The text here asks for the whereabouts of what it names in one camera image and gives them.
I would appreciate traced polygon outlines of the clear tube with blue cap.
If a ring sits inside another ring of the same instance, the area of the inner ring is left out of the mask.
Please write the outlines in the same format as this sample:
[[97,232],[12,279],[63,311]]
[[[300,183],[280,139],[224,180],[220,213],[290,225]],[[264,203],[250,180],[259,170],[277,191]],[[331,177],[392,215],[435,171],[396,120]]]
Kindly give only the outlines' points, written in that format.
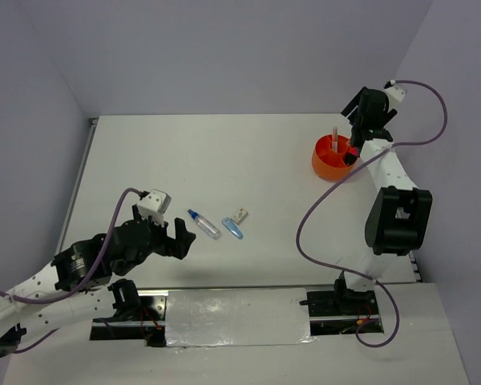
[[204,231],[209,237],[216,240],[220,237],[221,232],[220,230],[208,219],[200,215],[198,212],[189,209],[188,210],[189,216],[193,219],[196,225]]

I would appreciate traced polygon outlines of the orange slim highlighter pen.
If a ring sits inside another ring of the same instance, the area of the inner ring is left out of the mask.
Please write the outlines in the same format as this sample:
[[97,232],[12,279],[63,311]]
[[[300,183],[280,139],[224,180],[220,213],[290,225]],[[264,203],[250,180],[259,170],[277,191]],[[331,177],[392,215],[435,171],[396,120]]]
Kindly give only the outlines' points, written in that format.
[[331,148],[333,152],[338,152],[338,127],[335,126],[331,135]]

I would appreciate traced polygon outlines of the pink and black highlighter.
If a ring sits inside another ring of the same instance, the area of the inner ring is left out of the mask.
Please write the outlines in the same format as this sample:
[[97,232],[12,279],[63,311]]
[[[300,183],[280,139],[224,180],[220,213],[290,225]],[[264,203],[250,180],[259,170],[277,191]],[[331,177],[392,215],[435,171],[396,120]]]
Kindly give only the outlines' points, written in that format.
[[344,158],[343,158],[343,161],[344,161],[346,167],[354,165],[356,163],[356,161],[358,160],[358,157],[359,157],[358,148],[349,147],[348,150],[346,151],[346,154],[345,154]]

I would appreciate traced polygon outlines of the white staples box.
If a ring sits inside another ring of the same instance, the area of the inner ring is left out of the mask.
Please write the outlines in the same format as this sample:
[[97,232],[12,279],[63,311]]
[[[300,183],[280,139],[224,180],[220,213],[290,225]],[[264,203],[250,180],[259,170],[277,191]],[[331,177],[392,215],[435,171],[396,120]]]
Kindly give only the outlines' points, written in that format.
[[230,219],[236,224],[239,225],[247,216],[249,212],[245,208],[239,208],[231,217]]

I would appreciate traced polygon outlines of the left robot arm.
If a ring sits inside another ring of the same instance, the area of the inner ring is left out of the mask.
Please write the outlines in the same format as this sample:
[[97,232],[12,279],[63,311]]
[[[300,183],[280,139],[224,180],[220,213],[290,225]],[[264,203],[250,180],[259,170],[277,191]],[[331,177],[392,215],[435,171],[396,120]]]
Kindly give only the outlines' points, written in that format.
[[31,278],[0,290],[0,359],[25,352],[58,329],[96,318],[130,320],[142,310],[135,283],[127,273],[152,254],[184,259],[196,235],[174,220],[175,235],[159,210],[140,214],[105,233],[77,241]]

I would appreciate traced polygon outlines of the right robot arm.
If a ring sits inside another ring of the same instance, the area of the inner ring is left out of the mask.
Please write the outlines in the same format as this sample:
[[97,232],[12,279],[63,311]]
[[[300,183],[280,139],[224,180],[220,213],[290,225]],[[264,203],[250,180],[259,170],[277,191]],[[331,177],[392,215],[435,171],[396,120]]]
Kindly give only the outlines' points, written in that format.
[[334,283],[333,307],[342,314],[368,304],[376,280],[400,257],[419,249],[425,237],[432,195],[408,177],[386,130],[405,94],[398,85],[382,91],[363,87],[342,110],[351,126],[343,160],[348,165],[362,160],[378,190],[364,228],[368,250],[353,272],[341,272]]

